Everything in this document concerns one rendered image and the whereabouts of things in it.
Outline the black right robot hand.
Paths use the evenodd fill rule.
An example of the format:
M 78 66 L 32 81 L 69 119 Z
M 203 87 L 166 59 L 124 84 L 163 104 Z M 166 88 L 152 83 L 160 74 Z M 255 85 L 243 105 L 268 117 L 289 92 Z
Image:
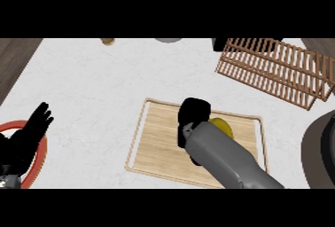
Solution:
M 208 122 L 211 104 L 197 98 L 186 98 L 178 109 L 178 147 L 186 150 L 196 166 L 211 166 L 211 136 L 214 125 Z

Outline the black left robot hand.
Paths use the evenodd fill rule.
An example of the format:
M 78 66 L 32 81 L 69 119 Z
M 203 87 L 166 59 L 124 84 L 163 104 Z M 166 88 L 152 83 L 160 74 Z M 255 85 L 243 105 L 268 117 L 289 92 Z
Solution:
M 22 176 L 29 170 L 39 141 L 51 121 L 48 104 L 41 102 L 23 128 L 10 137 L 0 133 L 0 176 Z

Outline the pale wooden tray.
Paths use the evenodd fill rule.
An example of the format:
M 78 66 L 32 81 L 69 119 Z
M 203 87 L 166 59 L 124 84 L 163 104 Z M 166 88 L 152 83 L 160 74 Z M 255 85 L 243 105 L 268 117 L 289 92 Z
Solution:
M 222 185 L 208 171 L 191 164 L 186 151 L 178 147 L 178 108 L 178 104 L 144 99 L 125 169 L 203 188 L 221 188 Z M 262 170 L 270 172 L 262 119 L 215 110 L 211 111 L 211 117 L 227 122 L 234 140 L 251 152 Z

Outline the brown wooden tiered shelf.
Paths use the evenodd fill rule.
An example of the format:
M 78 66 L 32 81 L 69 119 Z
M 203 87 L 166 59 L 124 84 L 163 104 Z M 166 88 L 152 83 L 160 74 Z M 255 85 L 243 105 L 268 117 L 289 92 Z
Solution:
M 335 59 L 271 38 L 228 38 L 215 72 L 305 110 L 335 89 Z

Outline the red round plate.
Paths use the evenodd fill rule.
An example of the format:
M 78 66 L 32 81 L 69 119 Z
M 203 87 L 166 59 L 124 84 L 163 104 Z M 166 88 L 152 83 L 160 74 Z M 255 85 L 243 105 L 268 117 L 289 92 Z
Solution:
M 7 132 L 13 129 L 22 129 L 26 122 L 23 120 L 19 121 L 8 121 L 0 124 L 0 133 Z M 35 152 L 34 160 L 29 165 L 29 171 L 28 173 L 20 177 L 20 188 L 28 189 L 38 177 L 41 167 L 45 161 L 47 156 L 47 137 L 42 137 L 38 145 L 38 149 Z

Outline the yellow vegetable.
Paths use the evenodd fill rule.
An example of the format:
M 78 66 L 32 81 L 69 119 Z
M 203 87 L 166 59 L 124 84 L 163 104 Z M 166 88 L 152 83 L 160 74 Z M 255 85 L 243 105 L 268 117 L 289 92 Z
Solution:
M 233 138 L 233 130 L 227 124 L 227 122 L 221 118 L 212 118 L 209 123 L 227 134 L 230 138 Z

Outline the dark grey round appliance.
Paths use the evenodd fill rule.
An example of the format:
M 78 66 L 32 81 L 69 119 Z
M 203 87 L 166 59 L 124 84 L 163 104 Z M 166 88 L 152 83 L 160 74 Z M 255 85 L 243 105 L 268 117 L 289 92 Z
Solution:
M 321 132 L 333 114 L 335 110 L 320 115 L 310 123 L 301 140 L 301 163 L 305 181 L 311 189 L 335 189 L 320 151 Z

